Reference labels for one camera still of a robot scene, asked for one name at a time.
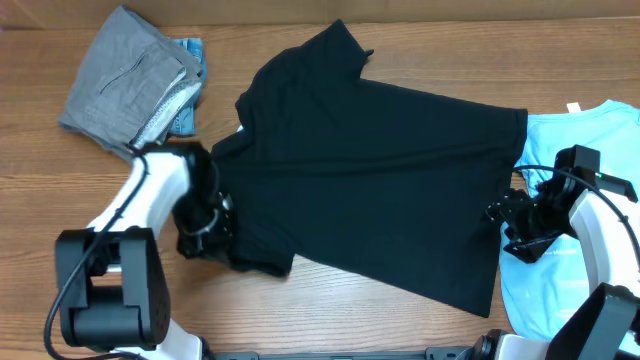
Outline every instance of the wood grain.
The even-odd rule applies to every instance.
[[[23,9],[21,4],[15,0],[0,0],[0,30],[7,29],[39,29],[42,24],[38,23]]]
[[[31,15],[30,18],[8,19],[7,24],[43,29],[98,28],[120,4],[129,6],[156,26],[326,24],[335,19],[365,23],[640,16],[637,0],[2,1],[14,1]]]
[[[205,42],[209,78],[196,112],[210,147],[238,126],[234,102],[256,71],[322,25],[164,29]],[[363,77],[534,113],[607,98],[640,106],[640,20],[350,25],[375,54]],[[42,325],[55,295],[53,243],[110,202],[128,166],[57,127],[95,31],[0,34],[0,359],[45,359]],[[522,180],[514,177],[514,184]],[[472,344],[509,330],[498,279],[482,319],[364,277],[297,257],[288,280],[239,274],[159,245],[172,316],[216,351],[420,350]],[[82,349],[56,345],[65,354]]]

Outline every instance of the black cable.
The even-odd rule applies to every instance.
[[[618,209],[618,207],[614,203],[611,202],[611,200],[609,200],[609,198],[607,198],[602,192],[600,192],[600,190],[598,190],[597,187],[589,184],[587,181],[581,179],[580,177],[566,170],[556,169],[550,166],[522,165],[522,166],[516,166],[515,168],[513,168],[513,171],[522,171],[522,170],[551,171],[556,174],[563,175],[564,177],[570,178],[580,183],[581,185],[584,185],[587,189],[589,189],[590,191],[593,191],[594,194],[598,195],[598,197],[602,199],[602,201],[604,201],[605,204],[607,204],[611,208],[611,210],[613,210],[613,212],[618,216],[618,219],[620,219],[620,222],[622,223],[622,225],[624,225],[624,228],[627,230],[627,233],[629,234],[629,239],[631,239],[631,245],[633,246],[633,252],[636,254],[636,262],[638,263],[638,268],[640,268],[640,245],[638,245],[638,238],[636,238],[636,234],[633,232],[631,225],[629,225],[629,219],[627,218],[627,216],[625,216],[622,213],[622,211],[620,211],[620,209]]]
[[[122,217],[122,214],[126,210],[127,206],[129,206],[129,203],[131,203],[131,201],[136,196],[138,191],[140,191],[140,188],[142,188],[142,185],[144,184],[145,178],[149,174],[149,171],[148,171],[149,164],[147,163],[147,160],[140,155],[138,155],[137,158],[142,160],[142,164],[144,166],[140,181],[138,181],[138,184],[133,189],[131,194],[129,194],[129,196],[125,199],[122,205],[118,209],[116,209],[115,213],[113,214],[111,219],[109,219],[109,221],[104,226],[104,228],[102,228],[102,230],[100,230],[100,232],[96,234],[95,238],[93,239],[93,242],[89,245],[87,250],[82,254],[80,261],[78,261],[78,264],[76,265],[76,267],[73,268],[73,271],[71,271],[69,278],[64,283],[64,285],[62,285],[62,287],[60,288],[60,291],[58,292],[58,296],[56,297],[56,299],[53,301],[53,304],[51,305],[51,310],[49,310],[49,315],[47,316],[47,321],[45,322],[45,325],[44,325],[44,347],[45,349],[47,349],[47,353],[49,354],[49,356],[51,356],[56,360],[106,360],[106,359],[116,359],[116,358],[144,360],[144,358],[141,355],[129,353],[129,352],[102,354],[102,355],[85,357],[85,358],[67,358],[60,355],[56,351],[56,349],[53,348],[53,344],[51,342],[51,329],[53,327],[53,320],[56,317],[56,313],[60,309],[62,300],[67,295],[69,288],[71,288],[71,285],[73,284],[75,279],[78,277],[78,274],[80,273],[80,271],[82,271],[87,261],[93,256],[96,250],[98,250],[101,247],[102,240],[105,237],[105,234],[108,233],[109,229],[116,223],[116,221],[118,221]]]

